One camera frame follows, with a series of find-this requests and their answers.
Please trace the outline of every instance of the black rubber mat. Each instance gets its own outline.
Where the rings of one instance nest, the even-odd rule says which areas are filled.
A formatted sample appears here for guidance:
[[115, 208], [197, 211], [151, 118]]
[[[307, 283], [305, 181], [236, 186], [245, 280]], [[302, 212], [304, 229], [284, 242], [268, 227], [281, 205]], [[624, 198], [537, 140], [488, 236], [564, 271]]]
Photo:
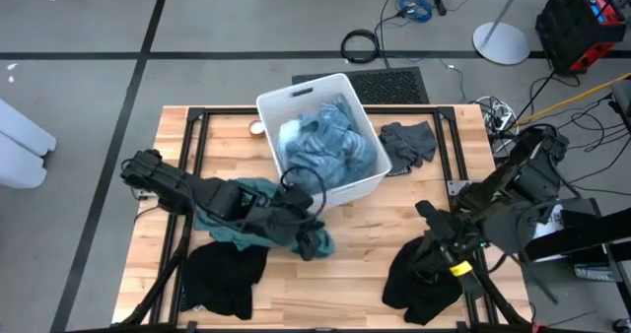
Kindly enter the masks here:
[[[299, 84], [334, 73], [292, 77]], [[369, 71], [341, 72], [351, 81], [363, 104], [422, 104], [430, 103], [418, 67], [390, 68]]]

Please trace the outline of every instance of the gray floor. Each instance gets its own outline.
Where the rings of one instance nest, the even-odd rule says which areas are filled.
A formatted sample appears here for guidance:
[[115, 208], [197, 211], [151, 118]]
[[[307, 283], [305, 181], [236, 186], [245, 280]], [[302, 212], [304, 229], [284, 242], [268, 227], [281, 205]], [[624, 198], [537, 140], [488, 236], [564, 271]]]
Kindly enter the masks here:
[[[154, 51], [336, 50], [351, 30], [374, 26], [385, 0], [167, 0]], [[454, 5], [461, 0], [454, 0]], [[540, 44], [532, 28], [546, 0], [517, 0], [506, 21], [522, 29], [533, 50]], [[0, 0], [2, 52], [137, 52], [156, 0]], [[503, 0], [470, 0], [461, 10], [435, 16], [428, 24], [386, 29], [386, 46], [398, 50], [471, 51], [470, 36], [491, 21]], [[631, 41], [616, 48], [631, 49]], [[366, 47], [358, 43], [358, 48]], [[0, 98], [58, 139], [49, 174], [34, 190], [0, 189], [0, 332], [48, 331], [59, 303], [79, 237], [101, 174], [105, 153], [125, 98], [133, 60], [21, 60], [9, 71], [0, 61]], [[542, 59], [503, 67], [479, 58], [445, 59], [464, 74], [467, 100], [493, 95], [521, 109], [527, 89], [547, 76]], [[631, 70], [630, 60], [604, 59], [572, 89], [551, 82], [538, 99], [542, 109]], [[437, 59], [396, 66], [419, 66], [431, 102], [461, 99], [459, 75]], [[253, 104], [256, 96], [291, 83], [296, 74], [382, 68], [381, 61], [351, 65], [342, 59], [150, 60], [142, 78], [118, 162], [153, 143], [165, 104]], [[605, 125], [618, 121], [607, 106], [594, 112]], [[569, 115], [548, 119], [561, 124]], [[574, 145], [597, 138], [567, 126]], [[561, 164], [569, 178], [606, 166], [624, 140], [592, 153], [571, 151]], [[623, 156], [585, 186], [628, 189], [631, 169]], [[628, 207], [628, 199], [590, 193], [605, 213]], [[109, 324], [132, 231], [137, 203], [115, 174], [108, 189], [85, 275], [68, 329]], [[615, 286], [574, 278], [566, 263], [537, 264], [536, 271], [560, 300], [550, 303], [528, 284], [536, 320], [551, 323], [596, 310], [561, 327], [607, 331], [625, 315]]]

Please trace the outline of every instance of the black floor stripe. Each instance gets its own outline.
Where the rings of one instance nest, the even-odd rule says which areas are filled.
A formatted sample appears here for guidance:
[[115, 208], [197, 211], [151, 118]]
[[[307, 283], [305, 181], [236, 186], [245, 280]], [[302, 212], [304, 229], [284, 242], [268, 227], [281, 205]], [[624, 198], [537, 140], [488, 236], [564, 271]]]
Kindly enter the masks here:
[[[154, 11], [151, 15], [149, 27], [142, 44], [141, 51], [144, 53], [144, 56], [146, 56], [146, 52], [151, 50], [151, 45], [156, 37], [156, 31], [158, 30], [158, 24], [160, 23], [160, 17], [165, 7], [165, 2], [166, 0], [156, 1], [156, 6], [154, 7]], [[99, 176], [95, 196], [92, 199], [92, 204], [90, 205], [88, 218], [84, 224], [83, 231], [79, 239], [79, 245], [77, 246], [77, 251], [75, 252], [74, 259], [72, 260], [72, 265], [70, 266], [70, 273], [66, 279], [66, 284], [64, 286], [61, 299], [59, 300], [59, 305], [57, 306], [57, 311], [55, 312], [55, 316], [50, 326], [50, 332], [63, 332], [66, 330], [68, 325], [68, 320], [70, 319], [70, 314], [72, 313], [72, 307], [74, 306], [75, 298], [79, 292], [81, 280], [86, 269], [90, 250], [92, 249], [95, 233], [97, 232], [97, 227], [99, 226], [99, 220], [101, 219], [101, 213], [103, 211], [109, 184], [111, 183], [114, 170], [116, 169], [116, 161], [118, 160], [118, 154], [120, 153], [125, 131], [127, 130], [129, 117], [131, 116], [131, 111], [134, 107], [134, 103], [136, 102], [138, 90], [140, 89], [140, 82], [142, 81], [142, 75], [145, 72], [146, 66], [147, 58], [141, 56], [136, 62], [136, 67], [134, 68], [131, 76], [129, 87], [127, 88], [127, 93], [125, 95], [120, 114], [118, 115], [118, 120], [116, 121], [116, 126], [114, 127], [114, 132], [111, 135], [111, 141], [109, 143], [109, 148], [107, 149], [101, 175]]]
[[[353, 57], [369, 56], [372, 51], [349, 51]], [[396, 58], [454, 58], [483, 59], [476, 51], [431, 51], [397, 50], [389, 51]], [[0, 60], [282, 60], [282, 59], [335, 59], [341, 58], [338, 50], [324, 51], [154, 51], [143, 52], [0, 52]], [[533, 51], [529, 59], [545, 58], [543, 51]], [[631, 58], [631, 50], [610, 51], [604, 59]]]

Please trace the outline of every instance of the wooden table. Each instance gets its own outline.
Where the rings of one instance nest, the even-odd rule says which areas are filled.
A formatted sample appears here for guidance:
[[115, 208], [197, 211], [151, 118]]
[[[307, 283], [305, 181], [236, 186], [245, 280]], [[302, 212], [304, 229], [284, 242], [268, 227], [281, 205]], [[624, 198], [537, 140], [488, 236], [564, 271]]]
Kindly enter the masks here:
[[[479, 106], [454, 105], [454, 108], [468, 176], [483, 179], [495, 167]], [[173, 166], [177, 166], [187, 110], [188, 106], [166, 106], [160, 120], [154, 147], [160, 150], [165, 162]], [[371, 114], [369, 117], [378, 132], [382, 125], [393, 121], [411, 125], [427, 120], [434, 128], [430, 115]], [[249, 136], [247, 127], [256, 118], [256, 115], [213, 115], [210, 118], [202, 177], [277, 178], [266, 139]], [[447, 122], [443, 125], [450, 165], [453, 174], [457, 174], [449, 126]], [[193, 137], [191, 160], [196, 144]], [[188, 171], [192, 171], [192, 161], [188, 164]], [[185, 326], [187, 321], [195, 320], [200, 328], [419, 328], [405, 323], [404, 310], [384, 305], [381, 296], [396, 252], [427, 230], [413, 206], [421, 199], [430, 200], [437, 208], [448, 209], [438, 152], [432, 162], [415, 168], [411, 174], [386, 178], [370, 196], [326, 211], [323, 219], [337, 247], [330, 258], [305, 262], [287, 248], [271, 249], [263, 277], [253, 289], [252, 320], [241, 321], [201, 310], [180, 313], [178, 324]], [[143, 201], [139, 211], [155, 205], [156, 200]], [[113, 322], [131, 313], [156, 279], [167, 217], [164, 211], [155, 210], [136, 222]], [[178, 233], [182, 223], [180, 219]], [[193, 231], [190, 250], [211, 241], [208, 232]], [[489, 267], [500, 254], [494, 247], [486, 250]], [[509, 260], [492, 279], [516, 310], [530, 318], [521, 269]], [[172, 292], [173, 279], [166, 289], [162, 321], [167, 320]], [[478, 300], [477, 307], [480, 320], [485, 321], [482, 300]], [[426, 328], [454, 328], [457, 321], [467, 320], [464, 299], [460, 298]]]

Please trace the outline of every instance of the white box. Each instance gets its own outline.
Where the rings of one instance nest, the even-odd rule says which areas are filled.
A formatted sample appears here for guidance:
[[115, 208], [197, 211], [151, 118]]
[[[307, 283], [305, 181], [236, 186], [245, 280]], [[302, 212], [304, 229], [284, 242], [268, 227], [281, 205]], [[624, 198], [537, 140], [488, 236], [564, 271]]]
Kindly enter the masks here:
[[[373, 171], [367, 178], [328, 189], [326, 191], [327, 207], [342, 205], [369, 195], [377, 188], [377, 185], [392, 168], [392, 163], [387, 156], [386, 150], [384, 150], [384, 146], [375, 133], [375, 128], [359, 102], [359, 98], [357, 98], [357, 94], [348, 77], [338, 73], [296, 86], [268, 92], [258, 96], [256, 99], [256, 108], [265, 127], [265, 135], [272, 149], [274, 163], [276, 163], [280, 176], [285, 170], [280, 163], [276, 150], [280, 126], [289, 120], [298, 118], [302, 113], [318, 112], [321, 101], [333, 102], [337, 94], [342, 94], [346, 98], [351, 110], [351, 116], [357, 125], [357, 132], [373, 145], [377, 152], [377, 158]], [[311, 207], [311, 210], [316, 209], [321, 204], [321, 201], [321, 193], [314, 195], [314, 205]]]

